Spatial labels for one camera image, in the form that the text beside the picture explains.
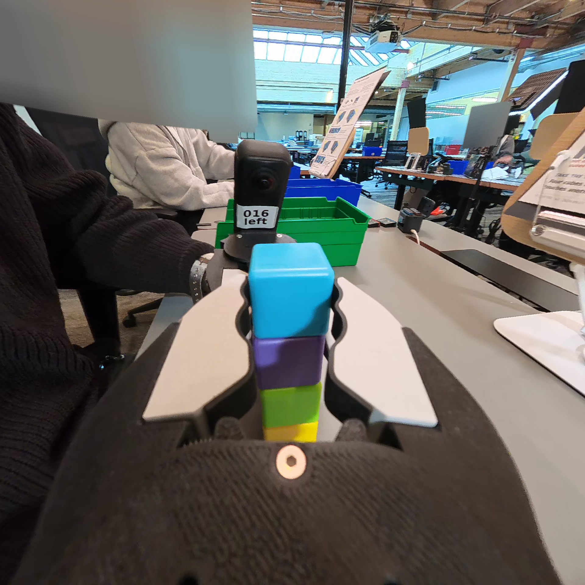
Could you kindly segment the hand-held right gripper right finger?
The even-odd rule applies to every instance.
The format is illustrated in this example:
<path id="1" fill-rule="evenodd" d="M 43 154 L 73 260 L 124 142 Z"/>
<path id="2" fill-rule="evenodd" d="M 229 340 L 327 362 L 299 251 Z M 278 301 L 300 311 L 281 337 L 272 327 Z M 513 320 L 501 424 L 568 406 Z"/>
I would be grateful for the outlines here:
<path id="1" fill-rule="evenodd" d="M 351 418 L 371 432 L 384 424 L 439 430 L 403 327 L 344 277 L 335 281 L 325 343 L 323 441 L 333 441 Z"/>

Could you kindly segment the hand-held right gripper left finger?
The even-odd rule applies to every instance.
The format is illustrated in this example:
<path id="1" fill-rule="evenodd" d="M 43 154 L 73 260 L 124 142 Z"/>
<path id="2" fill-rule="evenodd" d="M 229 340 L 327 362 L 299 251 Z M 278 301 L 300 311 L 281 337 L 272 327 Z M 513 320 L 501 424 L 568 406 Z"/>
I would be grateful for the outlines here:
<path id="1" fill-rule="evenodd" d="M 228 275 L 179 322 L 142 420 L 186 421 L 204 439 L 222 418 L 244 417 L 256 402 L 250 331 L 247 277 Z"/>

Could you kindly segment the green plastic bin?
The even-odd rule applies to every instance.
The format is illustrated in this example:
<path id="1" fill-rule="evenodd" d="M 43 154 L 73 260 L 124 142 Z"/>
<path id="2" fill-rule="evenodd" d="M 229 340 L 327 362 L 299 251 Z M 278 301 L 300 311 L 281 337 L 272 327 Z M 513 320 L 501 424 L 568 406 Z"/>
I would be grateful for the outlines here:
<path id="1" fill-rule="evenodd" d="M 269 198 L 257 199 L 245 202 L 244 212 L 240 212 L 235 201 L 230 200 L 225 220 L 216 228 L 215 248 L 223 247 L 221 241 L 233 233 L 240 221 L 244 222 L 243 233 L 264 228 L 265 220 L 275 218 L 276 205 Z M 335 201 L 326 197 L 285 197 L 274 228 L 298 243 L 320 244 L 332 267 L 354 266 L 369 220 L 369 215 L 340 197 Z"/>

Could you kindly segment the purple cube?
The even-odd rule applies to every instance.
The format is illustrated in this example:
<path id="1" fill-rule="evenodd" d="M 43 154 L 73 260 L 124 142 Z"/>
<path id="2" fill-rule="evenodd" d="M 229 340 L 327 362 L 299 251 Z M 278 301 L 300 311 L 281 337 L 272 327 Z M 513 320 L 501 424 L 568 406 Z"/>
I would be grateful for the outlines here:
<path id="1" fill-rule="evenodd" d="M 311 386 L 321 379 L 325 336 L 260 339 L 253 337 L 260 390 Z"/>

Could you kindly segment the lime green cube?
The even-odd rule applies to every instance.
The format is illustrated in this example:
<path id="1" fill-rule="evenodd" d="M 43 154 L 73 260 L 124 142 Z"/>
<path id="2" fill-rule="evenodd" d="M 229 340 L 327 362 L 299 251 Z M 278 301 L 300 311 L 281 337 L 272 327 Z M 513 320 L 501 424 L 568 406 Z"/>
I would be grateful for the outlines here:
<path id="1" fill-rule="evenodd" d="M 260 391 L 265 428 L 318 422 L 322 384 Z"/>

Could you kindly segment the yellow cube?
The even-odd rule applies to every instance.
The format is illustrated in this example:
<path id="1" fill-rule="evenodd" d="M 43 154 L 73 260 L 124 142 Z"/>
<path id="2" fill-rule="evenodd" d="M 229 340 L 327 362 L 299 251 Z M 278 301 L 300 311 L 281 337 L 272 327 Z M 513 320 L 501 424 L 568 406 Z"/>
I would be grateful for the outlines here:
<path id="1" fill-rule="evenodd" d="M 282 443 L 310 443 L 316 442 L 318 434 L 318 421 L 306 422 L 297 425 L 281 427 L 264 427 L 264 440 Z"/>

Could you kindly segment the blue cube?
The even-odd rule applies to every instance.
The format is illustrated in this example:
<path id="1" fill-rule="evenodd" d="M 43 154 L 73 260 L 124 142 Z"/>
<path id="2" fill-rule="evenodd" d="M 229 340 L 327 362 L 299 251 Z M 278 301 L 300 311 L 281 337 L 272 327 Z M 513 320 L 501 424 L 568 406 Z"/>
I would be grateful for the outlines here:
<path id="1" fill-rule="evenodd" d="M 324 336 L 334 277 L 318 243 L 255 245 L 248 273 L 254 336 Z"/>

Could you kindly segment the person's left forearm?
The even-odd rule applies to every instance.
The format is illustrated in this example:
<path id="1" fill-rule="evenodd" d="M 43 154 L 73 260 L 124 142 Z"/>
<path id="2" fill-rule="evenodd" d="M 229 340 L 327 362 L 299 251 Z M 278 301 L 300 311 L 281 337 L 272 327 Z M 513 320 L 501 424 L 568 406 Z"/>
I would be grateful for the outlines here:
<path id="1" fill-rule="evenodd" d="M 114 289 L 188 293 L 206 243 L 106 194 L 1 104 L 1 336 L 64 336 L 56 273 Z"/>

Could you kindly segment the silver wristwatch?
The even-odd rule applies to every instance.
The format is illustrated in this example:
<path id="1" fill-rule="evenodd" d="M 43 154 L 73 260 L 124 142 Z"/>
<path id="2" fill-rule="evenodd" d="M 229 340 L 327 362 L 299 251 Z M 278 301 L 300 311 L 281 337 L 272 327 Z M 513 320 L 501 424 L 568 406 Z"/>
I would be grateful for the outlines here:
<path id="1" fill-rule="evenodd" d="M 190 268 L 189 287 L 194 305 L 199 303 L 211 291 L 207 269 L 213 257 L 214 252 L 205 253 L 196 259 Z"/>

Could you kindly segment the black electronic device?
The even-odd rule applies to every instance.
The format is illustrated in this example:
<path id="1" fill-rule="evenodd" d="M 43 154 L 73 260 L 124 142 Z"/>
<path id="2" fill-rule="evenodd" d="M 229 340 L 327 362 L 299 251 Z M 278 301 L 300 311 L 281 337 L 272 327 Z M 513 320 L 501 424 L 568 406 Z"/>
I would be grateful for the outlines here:
<path id="1" fill-rule="evenodd" d="M 428 219 L 435 210 L 436 202 L 428 197 L 423 197 L 415 208 L 403 208 L 399 213 L 397 227 L 403 233 L 420 231 L 422 221 Z"/>

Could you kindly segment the wooden table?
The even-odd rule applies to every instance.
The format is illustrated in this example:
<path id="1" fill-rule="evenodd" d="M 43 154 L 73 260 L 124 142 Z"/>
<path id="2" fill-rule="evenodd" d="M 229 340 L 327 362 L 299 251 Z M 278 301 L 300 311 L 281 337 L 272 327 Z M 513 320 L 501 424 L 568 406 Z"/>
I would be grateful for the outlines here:
<path id="1" fill-rule="evenodd" d="M 465 235 L 475 237 L 481 219 L 490 204 L 505 205 L 509 195 L 503 191 L 514 192 L 523 185 L 523 177 L 519 179 L 478 180 L 463 174 L 443 175 L 427 173 L 419 170 L 407 170 L 403 167 L 379 167 L 381 172 L 390 176 L 390 183 L 398 185 L 394 209 L 400 210 L 403 205 L 406 187 L 415 187 L 429 191 L 435 183 L 457 183 L 463 185 L 456 192 L 457 208 L 452 218 L 452 228 Z"/>

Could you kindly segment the black pillar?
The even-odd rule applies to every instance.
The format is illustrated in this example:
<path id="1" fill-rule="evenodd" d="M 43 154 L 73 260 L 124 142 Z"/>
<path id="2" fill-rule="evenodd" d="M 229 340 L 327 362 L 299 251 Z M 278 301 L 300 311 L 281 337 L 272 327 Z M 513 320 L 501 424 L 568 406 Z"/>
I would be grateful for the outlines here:
<path id="1" fill-rule="evenodd" d="M 347 68 L 349 63 L 350 37 L 352 35 L 354 1 L 345 1 L 343 14 L 342 52 L 338 83 L 338 100 L 336 110 L 340 110 L 346 95 Z"/>

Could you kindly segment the white document stand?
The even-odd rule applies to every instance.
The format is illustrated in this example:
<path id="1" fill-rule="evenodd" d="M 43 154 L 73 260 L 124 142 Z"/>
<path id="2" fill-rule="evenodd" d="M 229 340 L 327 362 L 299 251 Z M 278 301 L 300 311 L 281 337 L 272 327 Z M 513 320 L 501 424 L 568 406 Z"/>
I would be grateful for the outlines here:
<path id="1" fill-rule="evenodd" d="M 535 208 L 528 232 L 540 246 L 574 260 L 579 311 L 553 311 L 494 322 L 495 330 L 515 347 L 584 396 L 584 217 Z"/>

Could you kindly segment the person's black clothing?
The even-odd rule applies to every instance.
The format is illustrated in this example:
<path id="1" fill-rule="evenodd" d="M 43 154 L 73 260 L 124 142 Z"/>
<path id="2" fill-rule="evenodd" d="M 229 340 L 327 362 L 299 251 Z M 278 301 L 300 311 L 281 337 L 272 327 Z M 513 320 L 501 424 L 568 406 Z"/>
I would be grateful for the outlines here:
<path id="1" fill-rule="evenodd" d="M 58 297 L 73 289 L 55 276 Z M 63 324 L 64 336 L 1 337 L 1 584 L 17 571 L 71 438 L 105 392 L 99 360 Z"/>

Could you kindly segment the white ceiling projector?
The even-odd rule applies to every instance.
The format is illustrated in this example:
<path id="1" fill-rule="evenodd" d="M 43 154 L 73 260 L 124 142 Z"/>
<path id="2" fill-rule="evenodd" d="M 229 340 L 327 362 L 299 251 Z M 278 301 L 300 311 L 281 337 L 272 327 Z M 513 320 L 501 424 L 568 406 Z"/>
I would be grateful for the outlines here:
<path id="1" fill-rule="evenodd" d="M 402 33 L 400 28 L 375 30 L 367 38 L 364 50 L 371 54 L 388 54 L 401 49 Z"/>

